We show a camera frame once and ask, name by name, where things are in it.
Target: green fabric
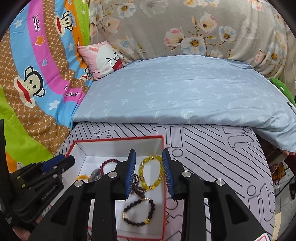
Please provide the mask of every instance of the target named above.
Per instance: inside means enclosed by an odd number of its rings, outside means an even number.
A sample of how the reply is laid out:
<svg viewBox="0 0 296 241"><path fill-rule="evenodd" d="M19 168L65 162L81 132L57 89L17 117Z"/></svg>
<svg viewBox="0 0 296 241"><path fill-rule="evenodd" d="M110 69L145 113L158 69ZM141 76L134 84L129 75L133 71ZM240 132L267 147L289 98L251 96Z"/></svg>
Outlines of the green fabric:
<svg viewBox="0 0 296 241"><path fill-rule="evenodd" d="M11 158L23 165L49 160L53 155L26 132L15 112L6 102L0 86L0 119L4 119L5 150Z"/></svg>
<svg viewBox="0 0 296 241"><path fill-rule="evenodd" d="M290 90L287 88L287 86L279 81L276 78L270 78L270 82L273 83L286 97L291 103L296 106L295 100L293 98L293 95L291 94Z"/></svg>
<svg viewBox="0 0 296 241"><path fill-rule="evenodd" d="M89 30L89 7L87 3L83 4L82 0L74 0L74 4L83 41L79 44L83 46L89 45L91 42L91 34Z"/></svg>

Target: pink stripe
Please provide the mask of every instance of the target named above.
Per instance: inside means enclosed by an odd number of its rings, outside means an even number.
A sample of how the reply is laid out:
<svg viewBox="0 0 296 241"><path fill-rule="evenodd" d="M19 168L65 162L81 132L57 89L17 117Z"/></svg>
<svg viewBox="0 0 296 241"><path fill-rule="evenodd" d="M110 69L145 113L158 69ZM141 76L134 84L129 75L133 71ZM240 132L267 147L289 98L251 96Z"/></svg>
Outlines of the pink stripe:
<svg viewBox="0 0 296 241"><path fill-rule="evenodd" d="M61 94L64 96L65 101L74 101L79 102L79 98L83 99L84 94L82 94L82 88L68 88L70 81L63 80L59 69L55 64L55 61L51 55L46 33L44 29L44 20L43 20L43 4L42 0L32 0L29 9L28 9L28 30L31 38L31 43L33 51L38 62L38 65L42 71L43 76L47 82L47 85L52 89L56 94ZM44 43L41 46L35 44L37 37L43 36ZM45 66L42 66L44 59L47 61Z"/></svg>

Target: floral bedding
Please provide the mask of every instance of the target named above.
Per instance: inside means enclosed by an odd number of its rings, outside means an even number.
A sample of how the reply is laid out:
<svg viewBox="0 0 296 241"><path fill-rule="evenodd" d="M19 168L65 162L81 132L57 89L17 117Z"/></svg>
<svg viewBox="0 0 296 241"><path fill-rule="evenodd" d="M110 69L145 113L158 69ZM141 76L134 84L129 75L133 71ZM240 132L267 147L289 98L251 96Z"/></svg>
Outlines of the floral bedding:
<svg viewBox="0 0 296 241"><path fill-rule="evenodd" d="M179 54L243 61L279 77L285 22L265 0L91 0L91 43L108 40L126 62Z"/></svg>

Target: folded blanket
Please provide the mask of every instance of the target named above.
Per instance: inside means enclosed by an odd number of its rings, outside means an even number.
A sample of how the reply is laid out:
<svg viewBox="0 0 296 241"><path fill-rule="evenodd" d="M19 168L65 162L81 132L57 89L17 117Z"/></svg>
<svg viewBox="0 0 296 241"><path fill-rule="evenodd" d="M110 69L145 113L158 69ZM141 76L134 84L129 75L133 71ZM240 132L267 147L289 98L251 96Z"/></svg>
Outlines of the folded blanket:
<svg viewBox="0 0 296 241"><path fill-rule="evenodd" d="M288 99L249 64L204 56L134 61L95 82L74 121L250 126L296 151Z"/></svg>

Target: floor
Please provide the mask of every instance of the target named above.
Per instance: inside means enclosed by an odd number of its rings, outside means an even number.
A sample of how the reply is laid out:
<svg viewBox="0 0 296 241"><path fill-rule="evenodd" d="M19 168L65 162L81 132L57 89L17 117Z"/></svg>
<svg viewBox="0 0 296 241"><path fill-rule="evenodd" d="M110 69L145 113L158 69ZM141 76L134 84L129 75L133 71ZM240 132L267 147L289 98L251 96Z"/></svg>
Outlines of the floor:
<svg viewBox="0 0 296 241"><path fill-rule="evenodd" d="M277 195L285 184L293 177L293 173L290 169L286 170L286 175L280 180L279 184L274 186L274 193ZM276 213L282 212L281 226L279 236L285 231L286 227L290 223L292 217L296 213L296 198L292 200L289 185L276 197Z"/></svg>

